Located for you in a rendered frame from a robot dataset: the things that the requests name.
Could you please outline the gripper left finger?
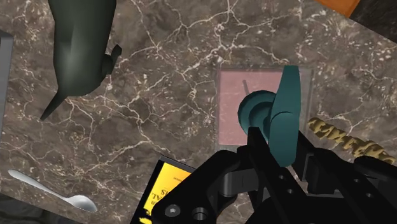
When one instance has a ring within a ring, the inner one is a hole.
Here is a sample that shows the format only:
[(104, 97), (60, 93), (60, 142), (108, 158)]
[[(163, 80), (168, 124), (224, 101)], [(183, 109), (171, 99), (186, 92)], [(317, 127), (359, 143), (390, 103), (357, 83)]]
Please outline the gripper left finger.
[(153, 224), (216, 224), (220, 213), (248, 192), (254, 213), (246, 224), (308, 224), (306, 194), (275, 161), (257, 127), (237, 152), (221, 150), (161, 199)]

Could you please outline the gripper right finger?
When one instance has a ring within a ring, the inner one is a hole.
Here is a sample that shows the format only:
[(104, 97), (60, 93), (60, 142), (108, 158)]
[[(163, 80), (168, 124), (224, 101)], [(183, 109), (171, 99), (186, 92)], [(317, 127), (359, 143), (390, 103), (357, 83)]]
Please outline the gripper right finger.
[(292, 167), (314, 195), (338, 190), (349, 206), (344, 211), (359, 224), (397, 224), (397, 167), (377, 158), (360, 156), (353, 163), (331, 150), (316, 148), (298, 134)]

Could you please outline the teal stemmed goblet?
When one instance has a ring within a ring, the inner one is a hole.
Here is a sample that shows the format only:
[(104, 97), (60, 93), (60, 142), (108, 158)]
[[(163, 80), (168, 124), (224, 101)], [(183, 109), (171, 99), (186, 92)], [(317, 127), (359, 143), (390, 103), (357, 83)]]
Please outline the teal stemmed goblet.
[(284, 66), (276, 93), (251, 92), (239, 104), (238, 121), (245, 133), (258, 127), (281, 167), (295, 161), (300, 126), (301, 84), (298, 66)]

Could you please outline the gold patterned stick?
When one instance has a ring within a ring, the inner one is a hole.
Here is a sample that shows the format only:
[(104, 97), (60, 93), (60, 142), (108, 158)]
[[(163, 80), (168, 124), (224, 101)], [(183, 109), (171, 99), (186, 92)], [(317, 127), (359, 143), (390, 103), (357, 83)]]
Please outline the gold patterned stick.
[(364, 141), (357, 137), (348, 136), (347, 132), (336, 126), (324, 122), (319, 118), (311, 118), (307, 122), (309, 129), (319, 138), (327, 138), (341, 144), (343, 149), (351, 150), (354, 157), (369, 156), (389, 164), (394, 164), (397, 159), (374, 141)]

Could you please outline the yellow book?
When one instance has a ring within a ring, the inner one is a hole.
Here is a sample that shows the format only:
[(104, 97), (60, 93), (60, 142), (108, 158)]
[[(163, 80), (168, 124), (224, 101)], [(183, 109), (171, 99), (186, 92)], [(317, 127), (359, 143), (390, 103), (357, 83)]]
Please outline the yellow book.
[(193, 167), (161, 155), (130, 224), (152, 224), (151, 210), (153, 206), (194, 170)]

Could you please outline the pink square glass tray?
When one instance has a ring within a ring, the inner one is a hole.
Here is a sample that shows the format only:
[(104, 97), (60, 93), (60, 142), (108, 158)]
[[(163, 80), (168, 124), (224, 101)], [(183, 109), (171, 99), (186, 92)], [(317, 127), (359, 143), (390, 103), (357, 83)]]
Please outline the pink square glass tray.
[(220, 146), (234, 147), (246, 144), (237, 111), (240, 102), (251, 92), (277, 92), (282, 67), (276, 68), (220, 68), (217, 70), (217, 139)]

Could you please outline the silver spoon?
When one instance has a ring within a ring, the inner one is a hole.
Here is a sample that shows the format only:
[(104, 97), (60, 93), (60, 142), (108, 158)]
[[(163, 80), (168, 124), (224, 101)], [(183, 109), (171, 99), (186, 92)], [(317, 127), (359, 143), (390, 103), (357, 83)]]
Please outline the silver spoon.
[(46, 193), (49, 193), (51, 195), (54, 195), (54, 196), (58, 197), (59, 199), (67, 202), (68, 204), (70, 204), (78, 209), (81, 209), (81, 210), (84, 210), (84, 211), (87, 211), (90, 213), (95, 213), (98, 211), (95, 203), (91, 199), (89, 199), (88, 197), (86, 197), (84, 195), (73, 195), (71, 197), (65, 197), (65, 196), (51, 190), (50, 188), (46, 187), (45, 185), (40, 183), (38, 180), (20, 172), (20, 171), (16, 171), (14, 169), (9, 169), (8, 174), (15, 179), (18, 179), (24, 183), (27, 183), (28, 185), (38, 188), (38, 189), (40, 189)]

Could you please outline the orange block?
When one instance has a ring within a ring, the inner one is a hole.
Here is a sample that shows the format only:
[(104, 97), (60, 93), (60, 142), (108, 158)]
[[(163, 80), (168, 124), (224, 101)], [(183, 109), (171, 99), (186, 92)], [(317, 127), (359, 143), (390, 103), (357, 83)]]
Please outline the orange block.
[(323, 6), (349, 18), (361, 0), (316, 0)]

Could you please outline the dark green watering can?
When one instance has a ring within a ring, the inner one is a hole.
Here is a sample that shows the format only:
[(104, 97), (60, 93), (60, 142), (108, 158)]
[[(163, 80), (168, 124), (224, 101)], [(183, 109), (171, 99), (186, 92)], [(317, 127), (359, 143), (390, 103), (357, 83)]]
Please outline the dark green watering can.
[(55, 22), (53, 66), (57, 92), (40, 117), (45, 120), (70, 96), (84, 96), (113, 72), (122, 48), (106, 53), (116, 0), (48, 0)]

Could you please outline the grey box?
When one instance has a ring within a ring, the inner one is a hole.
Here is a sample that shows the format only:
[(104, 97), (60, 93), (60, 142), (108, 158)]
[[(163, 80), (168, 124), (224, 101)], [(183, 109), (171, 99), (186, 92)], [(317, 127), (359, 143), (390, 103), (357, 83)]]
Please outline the grey box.
[(0, 30), (0, 138), (13, 50), (13, 36)]

